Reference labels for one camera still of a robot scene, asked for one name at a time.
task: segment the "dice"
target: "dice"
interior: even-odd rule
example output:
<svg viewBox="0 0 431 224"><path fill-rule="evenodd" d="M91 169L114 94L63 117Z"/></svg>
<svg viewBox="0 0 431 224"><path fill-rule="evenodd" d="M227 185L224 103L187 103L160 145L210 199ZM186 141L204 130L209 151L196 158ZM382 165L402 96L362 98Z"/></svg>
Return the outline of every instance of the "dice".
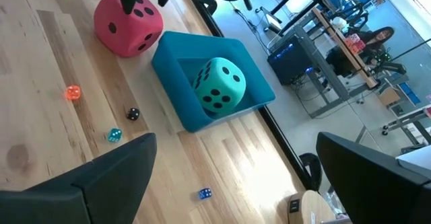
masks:
<svg viewBox="0 0 431 224"><path fill-rule="evenodd" d="M136 0L130 15L124 13L120 0L101 0L94 12L94 30L113 53L133 57L156 42L163 19L149 0Z"/></svg>
<svg viewBox="0 0 431 224"><path fill-rule="evenodd" d="M111 143L116 143L118 141L120 141L121 139L121 135L123 133L121 132L120 129L118 128L113 128L110 132L109 132L109 136L108 136L108 141L110 141Z"/></svg>
<svg viewBox="0 0 431 224"><path fill-rule="evenodd" d="M360 49L356 46L356 44L353 44L349 47L350 52L353 54L358 54L360 52Z"/></svg>
<svg viewBox="0 0 431 224"><path fill-rule="evenodd" d="M359 40L357 43L355 43L355 45L359 50L363 50L366 47L363 40Z"/></svg>
<svg viewBox="0 0 431 224"><path fill-rule="evenodd" d="M130 108L126 117L129 120L137 120L139 117L139 110L137 108Z"/></svg>
<svg viewBox="0 0 431 224"><path fill-rule="evenodd" d="M70 85L67 87L65 97L68 100L77 100L81 97L81 88L77 85Z"/></svg>
<svg viewBox="0 0 431 224"><path fill-rule="evenodd" d="M351 38L344 39L344 43L348 48L355 44L355 42Z"/></svg>
<svg viewBox="0 0 431 224"><path fill-rule="evenodd" d="M353 43L357 43L360 40L359 36L356 33L348 36L347 39L352 40Z"/></svg>
<svg viewBox="0 0 431 224"><path fill-rule="evenodd" d="M211 197L211 195L212 193L210 188L203 188L202 190L199 191L199 199L201 200L209 198Z"/></svg>
<svg viewBox="0 0 431 224"><path fill-rule="evenodd" d="M234 63L218 57L204 64L192 86L202 107L215 113L227 113L244 96L246 80Z"/></svg>

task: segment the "desk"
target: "desk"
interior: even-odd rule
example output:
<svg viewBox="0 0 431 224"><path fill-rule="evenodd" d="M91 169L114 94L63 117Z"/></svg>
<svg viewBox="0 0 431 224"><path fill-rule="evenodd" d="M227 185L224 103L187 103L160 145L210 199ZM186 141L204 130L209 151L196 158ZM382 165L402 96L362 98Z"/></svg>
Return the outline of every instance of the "desk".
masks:
<svg viewBox="0 0 431 224"><path fill-rule="evenodd" d="M344 87L343 83L340 82L340 80L334 73L333 69L327 63L326 59L322 56L321 53L318 52L318 48L314 45L314 41L310 39L309 35L304 30L304 26L315 18L317 18L322 23L322 25L327 29L329 35L340 46L342 51L345 53L346 57L349 59L349 62L354 66L355 69L358 70L359 74L365 80L365 83L363 85L351 91L348 91ZM373 89L374 87L378 86L377 81L368 74L368 67L365 65L362 59L358 55L352 54L347 49L347 46L343 42L345 38L341 34L341 32L332 28L329 22L326 20L326 18L322 15L322 13L318 9L313 8L308 15L304 16L303 20L298 22L296 26L294 26L290 31L288 31L286 35L279 42L276 42L273 48L277 48L278 46L283 44L284 40L287 40L292 36L297 36L301 39L302 47L308 51L309 55L313 55L312 57L313 65L315 67L318 67L322 71L322 73L327 78L328 82L333 87L334 92L338 95L338 98L336 100L333 100L332 102L330 102L324 94L324 89L320 81L318 80L316 73L314 71L308 73L308 76L310 77L311 82L314 84L314 86L316 87L316 89L318 90L318 92L320 93L320 95L322 96L323 100L326 103L326 105L323 106L322 108L319 108L318 110L310 113L310 116L312 118L340 105L341 103L351 99L352 97L355 97L369 89Z"/></svg>
<svg viewBox="0 0 431 224"><path fill-rule="evenodd" d="M150 64L157 44L115 57L92 29L98 1L0 0L0 189L23 190L154 132L134 223L287 223L283 199L303 187L261 117L185 132ZM210 34L191 0L159 10L165 30ZM74 102L63 99L70 84L82 89ZM131 107L141 110L135 122ZM105 139L114 127L119 144ZM211 200L191 199L204 187Z"/></svg>
<svg viewBox="0 0 431 224"><path fill-rule="evenodd" d="M272 17L272 19L274 19L276 22L280 24L282 23L282 21L275 16L275 13L277 13L277 11L279 11L283 6L285 6L288 1L289 0L281 0L277 4L277 6L275 6L274 9L272 9L271 11L268 11L264 7L260 7L256 9L255 12L259 13L260 11L263 11L265 16L268 15ZM316 6L320 2L325 3L325 5L328 4L328 2L325 0L312 0L311 3L309 3L302 11L300 11L298 15L295 15L295 17L292 18L282 29L279 29L279 24L271 25L271 22L267 18L269 22L269 26L268 28L264 29L264 32L266 32L267 30L272 30L276 34L283 35L285 31L290 29L298 20L300 20L304 15L306 15L314 6Z"/></svg>
<svg viewBox="0 0 431 224"><path fill-rule="evenodd" d="M364 61L357 55L350 52L347 46L344 43L345 37L344 35L334 27L331 26L329 21L325 18L321 11L317 8L313 8L312 12L316 16L316 18L322 23L323 27L328 31L330 37L337 43L337 45L342 49L346 57L349 59L350 63L354 66L356 70L359 70L359 74L365 80L366 84L372 89L377 85L376 80L369 76L365 71L368 70L368 66L365 65Z"/></svg>

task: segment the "small die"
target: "small die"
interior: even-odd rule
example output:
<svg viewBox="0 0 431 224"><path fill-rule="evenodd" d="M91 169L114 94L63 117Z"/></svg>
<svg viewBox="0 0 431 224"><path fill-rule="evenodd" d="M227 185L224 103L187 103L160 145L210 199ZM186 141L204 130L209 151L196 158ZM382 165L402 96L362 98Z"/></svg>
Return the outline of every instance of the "small die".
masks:
<svg viewBox="0 0 431 224"><path fill-rule="evenodd" d="M347 38L349 38L350 40L352 40L353 43L357 43L357 42L359 42L359 40L361 40L360 37L357 34L352 34L352 35L348 36Z"/></svg>
<svg viewBox="0 0 431 224"><path fill-rule="evenodd" d="M201 200L211 197L211 189L210 188L203 188L199 191L199 198Z"/></svg>
<svg viewBox="0 0 431 224"><path fill-rule="evenodd" d="M366 46L363 40L360 40L359 42L355 43L355 45L359 50L364 49Z"/></svg>
<svg viewBox="0 0 431 224"><path fill-rule="evenodd" d="M77 100L81 97L81 88L77 85L70 85L67 87L65 97L68 100Z"/></svg>
<svg viewBox="0 0 431 224"><path fill-rule="evenodd" d="M129 120L137 120L139 118L139 110L137 108L130 108L127 113L127 119Z"/></svg>
<svg viewBox="0 0 431 224"><path fill-rule="evenodd" d="M122 132L120 129L113 128L109 132L108 141L116 143L116 142L120 141L121 135L122 135Z"/></svg>
<svg viewBox="0 0 431 224"><path fill-rule="evenodd" d="M351 47L353 44L355 44L355 42L351 38L346 38L344 40L344 43L347 47Z"/></svg>

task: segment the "green die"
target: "green die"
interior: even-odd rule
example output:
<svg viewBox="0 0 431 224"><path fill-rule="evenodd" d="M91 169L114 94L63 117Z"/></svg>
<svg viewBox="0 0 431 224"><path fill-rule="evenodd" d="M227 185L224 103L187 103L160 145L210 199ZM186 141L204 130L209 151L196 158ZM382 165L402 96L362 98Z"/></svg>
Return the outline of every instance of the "green die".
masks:
<svg viewBox="0 0 431 224"><path fill-rule="evenodd" d="M226 113L241 101L246 81L244 74L234 63L217 57L199 70L193 88L202 107L211 112Z"/></svg>
<svg viewBox="0 0 431 224"><path fill-rule="evenodd" d="M121 135L123 133L121 132L120 129L117 128L113 128L110 132L109 132L109 136L108 136L108 141L116 143L118 141L120 141L121 139Z"/></svg>

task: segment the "black cable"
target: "black cable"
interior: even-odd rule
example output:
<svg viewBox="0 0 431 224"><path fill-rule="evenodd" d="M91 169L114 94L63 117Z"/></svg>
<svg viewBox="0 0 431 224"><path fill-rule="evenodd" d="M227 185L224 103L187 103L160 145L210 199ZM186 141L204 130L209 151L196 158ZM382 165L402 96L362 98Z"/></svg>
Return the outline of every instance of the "black cable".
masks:
<svg viewBox="0 0 431 224"><path fill-rule="evenodd" d="M268 54L269 48L265 45L265 43L263 43L262 37L259 34L259 32L257 31L257 26L261 24L261 22L263 20L263 16L261 17L261 20L259 21L259 23L256 26L256 25L254 25L254 23L250 19L247 19L247 17L239 9L234 9L234 11L242 18L242 20L245 21L245 23L247 24L248 28L255 35L257 41L262 46L262 48L265 51L265 53Z"/></svg>
<svg viewBox="0 0 431 224"><path fill-rule="evenodd" d="M317 97L319 97L320 96L320 94L317 94L316 96L314 96L314 97L312 97L312 98L310 98L310 99L301 99L303 102L309 102L309 101L312 101L312 100L314 100L315 98L317 98Z"/></svg>
<svg viewBox="0 0 431 224"><path fill-rule="evenodd" d="M393 58L393 59L392 59L392 60L390 60L389 62L390 62L390 63L392 63L393 61L395 61L395 60L396 60L396 59L398 59L399 57L402 57L403 55L405 55L405 54L407 54L407 53L409 53L409 52L411 52L411 51L415 50L416 48L420 47L421 45L423 45L423 44L425 44L425 43L428 43L429 41L431 41L431 38L430 38L430 39L428 39L428 40L426 40L426 41L423 41L423 42L419 43L418 45L416 45L416 46L414 46L414 47L412 47L412 48L410 48L410 49L408 49L408 50L406 50L405 52L403 52L403 53L401 53L400 55L396 56L395 58Z"/></svg>
<svg viewBox="0 0 431 224"><path fill-rule="evenodd" d="M354 85L346 85L345 87L346 88L352 88L352 87L363 85L363 84L365 84L365 83L357 83L357 84L354 84Z"/></svg>

